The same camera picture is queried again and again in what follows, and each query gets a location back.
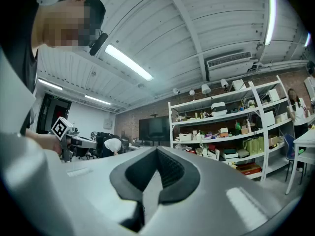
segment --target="white corrugated ceiling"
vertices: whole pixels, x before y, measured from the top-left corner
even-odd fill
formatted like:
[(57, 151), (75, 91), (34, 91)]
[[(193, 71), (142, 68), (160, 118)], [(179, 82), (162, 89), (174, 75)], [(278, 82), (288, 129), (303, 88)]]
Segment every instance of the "white corrugated ceiling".
[[(52, 4), (57, 0), (38, 0)], [(95, 57), (43, 47), (38, 76), (65, 88), (65, 97), (84, 95), (111, 102), (91, 106), (119, 112), (171, 95), (173, 88), (195, 88), (205, 77), (204, 60), (250, 51), (270, 63), (301, 59), (307, 31), (286, 0), (277, 0), (276, 26), (264, 46), (268, 0), (101, 0), (106, 8), (102, 30), (109, 35)], [(119, 48), (148, 71), (147, 82), (105, 53)], [(310, 55), (307, 49), (303, 58)]]

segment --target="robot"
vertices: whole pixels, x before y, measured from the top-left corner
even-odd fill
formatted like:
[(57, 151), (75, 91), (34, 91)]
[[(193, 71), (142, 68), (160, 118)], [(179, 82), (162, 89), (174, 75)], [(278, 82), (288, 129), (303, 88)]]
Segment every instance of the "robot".
[(60, 140), (63, 152), (62, 161), (70, 162), (73, 155), (80, 152), (85, 154), (89, 149), (96, 149), (97, 142), (88, 138), (78, 136), (80, 131), (63, 117), (59, 117), (51, 131)]

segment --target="red box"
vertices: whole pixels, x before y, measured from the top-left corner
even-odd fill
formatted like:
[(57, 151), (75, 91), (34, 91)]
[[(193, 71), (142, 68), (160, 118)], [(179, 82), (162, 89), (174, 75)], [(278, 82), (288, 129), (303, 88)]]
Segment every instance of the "red box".
[(255, 163), (243, 164), (238, 166), (236, 169), (244, 175), (261, 172), (261, 167)]

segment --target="black monitor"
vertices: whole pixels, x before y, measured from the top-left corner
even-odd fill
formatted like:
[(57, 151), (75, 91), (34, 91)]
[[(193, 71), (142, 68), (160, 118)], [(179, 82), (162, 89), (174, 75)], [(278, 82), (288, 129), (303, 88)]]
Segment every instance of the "black monitor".
[(169, 116), (139, 120), (139, 139), (142, 141), (169, 141)]

